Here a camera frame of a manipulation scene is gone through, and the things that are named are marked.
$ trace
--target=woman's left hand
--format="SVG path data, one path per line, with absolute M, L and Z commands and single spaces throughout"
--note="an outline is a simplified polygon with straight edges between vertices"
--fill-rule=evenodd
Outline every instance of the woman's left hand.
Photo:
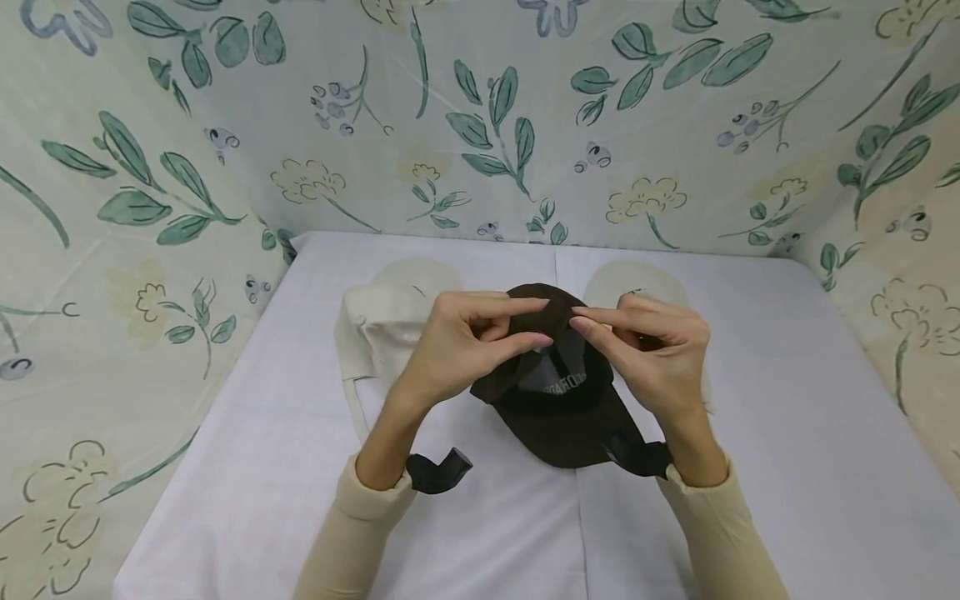
M 538 312 L 546 304 L 501 292 L 443 292 L 391 396 L 429 410 L 507 360 L 550 346 L 553 340 L 542 333 L 507 335 L 511 317 Z

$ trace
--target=brown cap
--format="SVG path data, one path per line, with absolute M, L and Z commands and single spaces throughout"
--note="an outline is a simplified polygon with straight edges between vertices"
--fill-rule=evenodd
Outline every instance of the brown cap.
M 477 379 L 470 393 L 492 405 L 523 445 L 554 467 L 609 461 L 601 444 L 613 434 L 643 444 L 613 388 L 610 363 L 570 327 L 571 308 L 584 304 L 545 283 L 520 285 L 507 294 L 550 300 L 539 313 L 512 317 L 509 333 L 545 333 L 553 346 L 507 361 Z

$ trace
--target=hand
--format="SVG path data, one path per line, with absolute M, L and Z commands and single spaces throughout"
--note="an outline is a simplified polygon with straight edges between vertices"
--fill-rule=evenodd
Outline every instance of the hand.
M 429 410 L 507 360 L 550 346 L 553 340 L 542 333 L 507 336 L 512 316 L 541 311 L 547 302 L 499 292 L 443 292 L 391 395 Z
M 578 316 L 570 325 L 610 360 L 631 394 L 661 424 L 702 413 L 710 330 L 700 315 L 633 294 L 621 296 L 616 310 L 576 307 L 573 312 Z

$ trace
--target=wall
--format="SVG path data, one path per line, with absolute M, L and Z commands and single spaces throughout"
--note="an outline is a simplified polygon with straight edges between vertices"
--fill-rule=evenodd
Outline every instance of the wall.
M 15 4 L 0 18 L 0 597 L 101 599 L 286 264 L 203 133 L 142 93 L 156 84 L 122 11 L 74 3 L 90 25 L 56 25 L 59 4 L 24 2 L 32 34 Z
M 799 2 L 10 3 L 5 597 L 104 596 L 308 229 L 799 259 L 960 494 L 960 2 Z

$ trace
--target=fingernail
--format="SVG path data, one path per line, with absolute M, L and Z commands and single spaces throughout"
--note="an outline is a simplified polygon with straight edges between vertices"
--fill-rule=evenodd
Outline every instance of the fingernail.
M 590 322 L 587 317 L 574 317 L 570 319 L 570 326 L 580 333 L 586 333 L 590 328 Z

